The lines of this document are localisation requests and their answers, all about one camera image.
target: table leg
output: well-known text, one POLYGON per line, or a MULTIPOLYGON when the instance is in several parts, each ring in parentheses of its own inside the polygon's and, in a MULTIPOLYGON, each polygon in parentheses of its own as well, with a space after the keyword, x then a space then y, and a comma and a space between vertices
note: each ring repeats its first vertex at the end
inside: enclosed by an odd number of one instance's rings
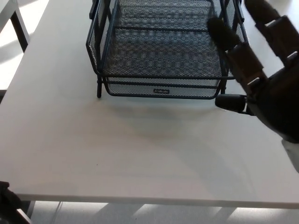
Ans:
POLYGON ((22 210, 28 216, 28 218, 31 218, 35 204, 36 204, 35 201, 22 202, 22 210))
POLYGON ((19 9, 16 9, 12 17, 10 18, 14 30, 17 34, 17 37, 19 39, 20 45, 22 47, 23 52, 25 52, 28 44, 29 44, 29 34, 26 30, 24 21, 22 19, 21 13, 19 9))

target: desk organizer tray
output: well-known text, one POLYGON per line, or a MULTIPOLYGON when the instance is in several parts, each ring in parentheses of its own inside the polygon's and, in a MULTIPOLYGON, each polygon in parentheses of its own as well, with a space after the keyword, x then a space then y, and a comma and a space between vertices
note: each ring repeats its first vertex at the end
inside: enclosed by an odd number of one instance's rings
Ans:
POLYGON ((234 79, 206 23, 220 17, 245 42, 239 0, 94 0, 86 46, 113 96, 213 99, 234 79))

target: robotic hand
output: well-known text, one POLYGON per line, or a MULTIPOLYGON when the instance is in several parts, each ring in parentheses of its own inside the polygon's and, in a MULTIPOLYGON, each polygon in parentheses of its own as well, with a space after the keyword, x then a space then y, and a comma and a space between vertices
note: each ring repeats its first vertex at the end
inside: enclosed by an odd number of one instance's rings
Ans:
POLYGON ((283 138, 283 145, 299 172, 299 34, 288 17, 280 16, 265 0, 245 0, 245 6, 285 67, 266 77, 249 44, 241 42, 223 20, 211 18, 207 23, 209 34, 247 94, 221 94, 215 104, 257 116, 283 138))

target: mesh tray label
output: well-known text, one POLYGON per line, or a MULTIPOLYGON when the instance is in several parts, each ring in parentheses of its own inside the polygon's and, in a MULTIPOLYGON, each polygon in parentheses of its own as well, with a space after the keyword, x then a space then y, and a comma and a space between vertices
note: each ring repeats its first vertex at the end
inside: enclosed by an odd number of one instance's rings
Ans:
POLYGON ((169 94, 169 90, 154 89, 154 93, 158 93, 158 94, 169 94))

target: white table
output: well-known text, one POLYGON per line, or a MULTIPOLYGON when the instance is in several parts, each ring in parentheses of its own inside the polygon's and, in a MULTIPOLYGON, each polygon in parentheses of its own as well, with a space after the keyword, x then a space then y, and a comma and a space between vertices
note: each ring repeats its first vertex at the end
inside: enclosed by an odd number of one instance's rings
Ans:
POLYGON ((90 7, 49 2, 0 105, 0 180, 22 200, 299 208, 299 174, 257 118, 214 101, 98 100, 90 7))

